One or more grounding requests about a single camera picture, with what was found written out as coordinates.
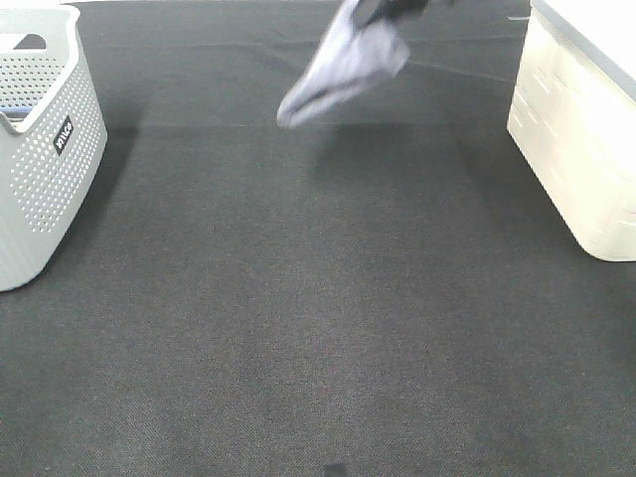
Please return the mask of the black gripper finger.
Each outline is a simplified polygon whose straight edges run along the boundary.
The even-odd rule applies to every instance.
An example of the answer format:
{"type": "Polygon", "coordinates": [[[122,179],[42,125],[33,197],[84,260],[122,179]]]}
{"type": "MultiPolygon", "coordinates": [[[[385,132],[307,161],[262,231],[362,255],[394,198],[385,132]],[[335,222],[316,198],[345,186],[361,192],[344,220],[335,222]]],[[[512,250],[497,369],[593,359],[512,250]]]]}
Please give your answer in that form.
{"type": "Polygon", "coordinates": [[[380,20],[396,21],[420,15],[428,0],[360,0],[352,13],[356,27],[366,27],[380,20]]]}

